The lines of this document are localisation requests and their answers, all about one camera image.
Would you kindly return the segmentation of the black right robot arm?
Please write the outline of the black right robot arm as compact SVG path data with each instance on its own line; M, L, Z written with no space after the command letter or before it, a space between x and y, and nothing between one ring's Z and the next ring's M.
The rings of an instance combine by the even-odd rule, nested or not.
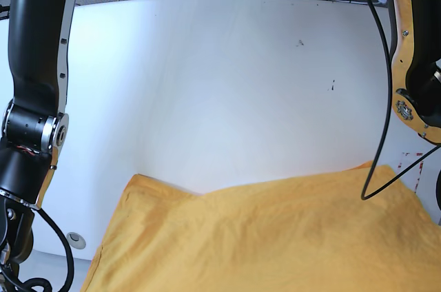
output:
M41 216L59 237L74 277L66 237L42 209L68 131L68 45L76 0L11 0L8 63L14 92L1 124L1 290L51 291L44 278L19 279Z

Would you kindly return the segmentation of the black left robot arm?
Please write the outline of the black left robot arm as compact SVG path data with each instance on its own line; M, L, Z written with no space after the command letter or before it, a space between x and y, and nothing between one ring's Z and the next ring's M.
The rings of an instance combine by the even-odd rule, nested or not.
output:
M440 144L440 0L387 0L391 24L391 108Z

